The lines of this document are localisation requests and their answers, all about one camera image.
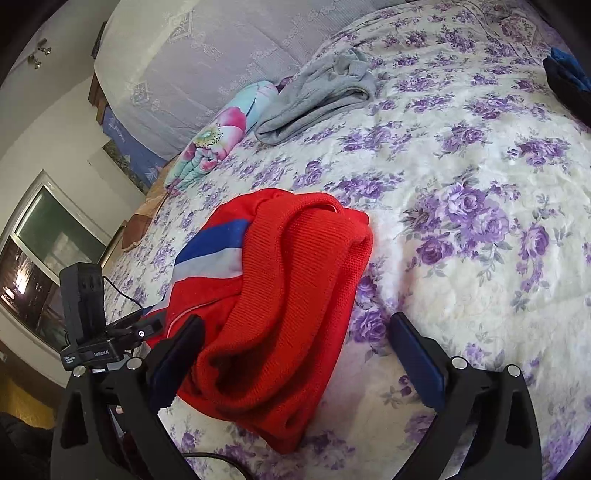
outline black cable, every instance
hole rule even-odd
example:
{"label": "black cable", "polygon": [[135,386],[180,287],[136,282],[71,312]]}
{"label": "black cable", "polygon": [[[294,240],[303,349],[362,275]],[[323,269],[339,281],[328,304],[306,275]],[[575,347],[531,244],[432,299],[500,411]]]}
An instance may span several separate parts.
{"label": "black cable", "polygon": [[248,471],[248,468],[246,468],[237,460],[234,460],[233,458],[226,455],[220,455],[219,453],[189,452],[184,453],[183,456],[185,458],[214,458],[216,460],[221,460],[222,462],[226,462],[228,465],[232,465],[242,474],[246,480],[256,480],[253,474]]}
{"label": "black cable", "polygon": [[109,283],[111,284],[111,286],[112,286],[112,287],[113,287],[115,290],[117,290],[117,293],[118,293],[119,295],[121,295],[121,296],[125,297],[125,298],[126,298],[126,299],[128,299],[128,300],[131,300],[131,301],[132,301],[132,302],[134,302],[134,303],[135,303],[135,304],[136,304],[136,305],[137,305],[139,308],[143,309],[143,307],[142,307],[142,305],[141,305],[141,303],[140,303],[140,302],[138,302],[136,299],[133,299],[133,298],[131,298],[131,297],[128,297],[128,296],[127,296],[125,293],[123,293],[122,291],[120,291],[120,289],[118,289],[117,287],[115,287],[115,284],[114,284],[113,282],[111,282],[111,280],[110,280],[110,279],[108,279],[107,277],[105,277],[104,275],[103,275],[103,278],[104,278],[104,279],[105,279],[107,282],[109,282]]}

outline blue gripper pad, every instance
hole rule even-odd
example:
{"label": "blue gripper pad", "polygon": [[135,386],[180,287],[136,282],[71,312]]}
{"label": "blue gripper pad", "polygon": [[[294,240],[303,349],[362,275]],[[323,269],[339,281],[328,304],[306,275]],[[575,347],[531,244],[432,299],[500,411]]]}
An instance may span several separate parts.
{"label": "blue gripper pad", "polygon": [[433,339],[421,337],[400,312],[390,319],[388,340],[423,404],[437,412],[442,411],[445,406],[446,376],[424,347],[425,343],[433,342],[433,346],[440,350],[439,344]]}

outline blue stripe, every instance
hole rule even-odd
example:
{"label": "blue stripe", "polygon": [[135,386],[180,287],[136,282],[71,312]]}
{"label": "blue stripe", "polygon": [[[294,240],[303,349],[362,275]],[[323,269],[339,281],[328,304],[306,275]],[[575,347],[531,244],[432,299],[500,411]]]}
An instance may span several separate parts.
{"label": "blue stripe", "polygon": [[250,224],[248,220],[238,219],[198,231],[177,255],[174,264],[214,254],[225,248],[242,248],[244,234]]}

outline window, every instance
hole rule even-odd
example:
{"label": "window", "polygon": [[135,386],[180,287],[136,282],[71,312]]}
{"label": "window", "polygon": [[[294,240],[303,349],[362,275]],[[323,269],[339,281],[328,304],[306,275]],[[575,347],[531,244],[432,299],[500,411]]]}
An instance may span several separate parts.
{"label": "window", "polygon": [[60,271],[100,263],[109,243],[42,171],[2,234],[0,306],[54,350],[66,345]]}

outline folded red garment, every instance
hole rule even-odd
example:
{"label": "folded red garment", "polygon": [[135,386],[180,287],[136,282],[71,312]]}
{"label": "folded red garment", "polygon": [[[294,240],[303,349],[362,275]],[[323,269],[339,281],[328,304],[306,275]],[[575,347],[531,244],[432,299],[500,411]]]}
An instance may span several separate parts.
{"label": "folded red garment", "polygon": [[[180,397],[258,433],[277,452],[293,452],[343,345],[372,250],[368,223],[325,193],[265,189],[219,206],[177,257],[164,300],[167,336],[191,314],[206,325]],[[205,248],[219,231],[242,240]],[[212,249],[190,260],[183,254]],[[228,267],[237,251],[242,272]],[[180,281],[182,265],[196,261],[201,273]]]}

